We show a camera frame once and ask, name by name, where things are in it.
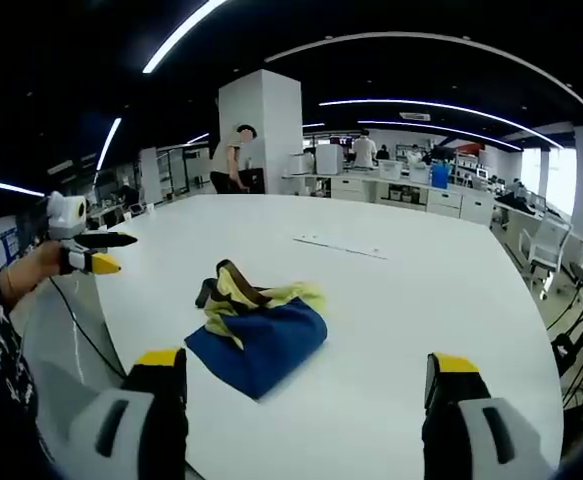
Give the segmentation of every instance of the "drawer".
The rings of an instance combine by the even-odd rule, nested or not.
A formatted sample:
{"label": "drawer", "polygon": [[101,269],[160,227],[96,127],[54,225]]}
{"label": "drawer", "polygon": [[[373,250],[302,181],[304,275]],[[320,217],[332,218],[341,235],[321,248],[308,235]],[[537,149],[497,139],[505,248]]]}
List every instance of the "drawer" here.
{"label": "drawer", "polygon": [[428,213],[437,213],[438,215],[444,215],[445,217],[460,218],[460,209],[455,207],[449,207],[447,205],[437,205],[429,204],[427,205]]}
{"label": "drawer", "polygon": [[348,192],[364,192],[364,182],[358,179],[337,178],[331,179],[331,190],[346,190]]}
{"label": "drawer", "polygon": [[479,223],[481,225],[491,225],[493,216],[493,202],[490,200],[478,200],[470,197],[464,197],[462,200],[462,210],[460,218],[469,222]]}
{"label": "drawer", "polygon": [[367,196],[364,192],[349,192],[347,190],[331,190],[331,198],[337,200],[350,200],[352,202],[366,202]]}
{"label": "drawer", "polygon": [[440,192],[438,190],[429,191],[429,205],[446,205],[447,207],[460,208],[462,195],[459,193]]}

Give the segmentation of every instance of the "black ceiling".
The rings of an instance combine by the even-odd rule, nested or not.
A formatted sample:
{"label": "black ceiling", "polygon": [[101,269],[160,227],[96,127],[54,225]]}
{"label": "black ceiling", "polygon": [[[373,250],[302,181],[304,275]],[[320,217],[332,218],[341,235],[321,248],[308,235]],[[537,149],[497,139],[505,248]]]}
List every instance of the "black ceiling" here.
{"label": "black ceiling", "polygon": [[142,68],[204,0],[83,0],[0,4],[0,180],[48,191],[46,169],[98,152],[122,117],[106,164],[142,147],[217,130],[217,90],[267,68],[302,82],[304,120],[351,128],[428,111],[434,124],[499,138],[516,129],[458,112],[387,105],[319,107],[327,100],[405,98],[461,105],[529,127],[583,124],[583,106],[515,62],[423,39],[287,49],[362,32],[413,31],[472,40],[517,55],[583,97],[583,2],[512,0],[229,0],[151,75]]}

